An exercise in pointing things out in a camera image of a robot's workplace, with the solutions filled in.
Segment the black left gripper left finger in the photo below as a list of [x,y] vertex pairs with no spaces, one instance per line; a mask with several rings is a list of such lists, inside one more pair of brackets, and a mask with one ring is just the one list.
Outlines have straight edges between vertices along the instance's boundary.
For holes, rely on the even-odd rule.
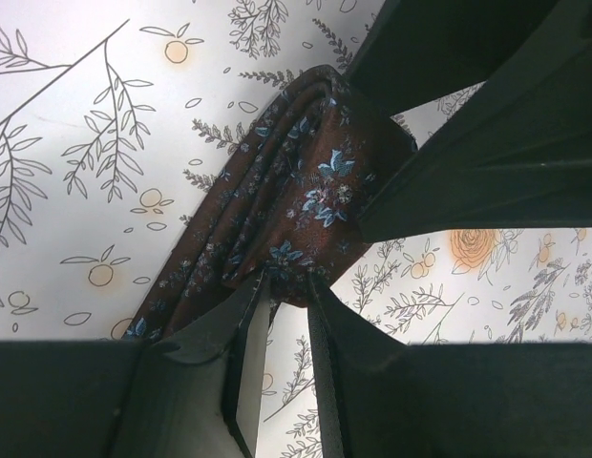
[[252,457],[269,281],[158,343],[0,341],[0,457]]

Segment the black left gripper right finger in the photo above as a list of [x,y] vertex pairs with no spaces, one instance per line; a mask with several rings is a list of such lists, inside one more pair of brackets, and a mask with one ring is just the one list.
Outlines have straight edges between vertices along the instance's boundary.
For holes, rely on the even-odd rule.
[[592,457],[592,344],[407,345],[308,294],[325,456]]

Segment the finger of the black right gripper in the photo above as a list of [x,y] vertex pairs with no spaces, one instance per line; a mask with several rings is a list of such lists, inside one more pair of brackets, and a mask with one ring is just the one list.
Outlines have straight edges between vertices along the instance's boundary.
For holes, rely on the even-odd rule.
[[390,115],[488,79],[552,13],[584,1],[386,1],[347,70]]
[[359,219],[368,242],[592,227],[592,18],[547,18]]

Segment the brown blue floral tie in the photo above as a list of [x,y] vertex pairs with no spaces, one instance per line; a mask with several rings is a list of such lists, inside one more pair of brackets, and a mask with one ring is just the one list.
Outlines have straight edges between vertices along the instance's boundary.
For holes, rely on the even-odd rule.
[[125,337],[167,338],[258,272],[274,302],[306,307],[309,273],[335,282],[368,251],[358,220],[416,149],[334,68],[303,72],[226,162]]

